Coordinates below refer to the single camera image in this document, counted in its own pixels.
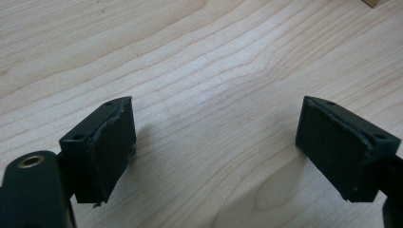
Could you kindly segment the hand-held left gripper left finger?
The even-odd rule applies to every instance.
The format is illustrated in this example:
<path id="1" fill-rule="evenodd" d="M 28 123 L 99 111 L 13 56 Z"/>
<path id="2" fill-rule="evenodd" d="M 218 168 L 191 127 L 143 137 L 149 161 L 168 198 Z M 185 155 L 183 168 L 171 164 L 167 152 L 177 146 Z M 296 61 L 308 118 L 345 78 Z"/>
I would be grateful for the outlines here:
<path id="1" fill-rule="evenodd" d="M 59 140 L 58 155 L 71 195 L 80 203 L 108 201 L 135 152 L 129 97 L 99 106 Z"/>

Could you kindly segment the wooden compartment box with glass lid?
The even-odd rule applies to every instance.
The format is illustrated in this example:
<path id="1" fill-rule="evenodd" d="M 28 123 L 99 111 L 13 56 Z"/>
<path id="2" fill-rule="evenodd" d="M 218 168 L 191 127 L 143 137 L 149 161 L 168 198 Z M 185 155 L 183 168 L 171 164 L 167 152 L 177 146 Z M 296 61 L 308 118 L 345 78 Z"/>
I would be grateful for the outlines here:
<path id="1" fill-rule="evenodd" d="M 362 0 L 365 4 L 367 4 L 372 9 L 388 2 L 389 0 Z"/>

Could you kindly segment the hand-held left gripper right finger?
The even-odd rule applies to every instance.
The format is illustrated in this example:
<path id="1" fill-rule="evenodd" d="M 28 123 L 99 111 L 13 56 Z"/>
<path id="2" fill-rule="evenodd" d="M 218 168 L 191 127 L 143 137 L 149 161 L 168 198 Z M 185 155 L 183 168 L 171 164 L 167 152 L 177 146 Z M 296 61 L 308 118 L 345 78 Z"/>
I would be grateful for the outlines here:
<path id="1" fill-rule="evenodd" d="M 351 202 L 372 202 L 379 191 L 401 201 L 400 140 L 346 108 L 306 96 L 296 145 Z"/>

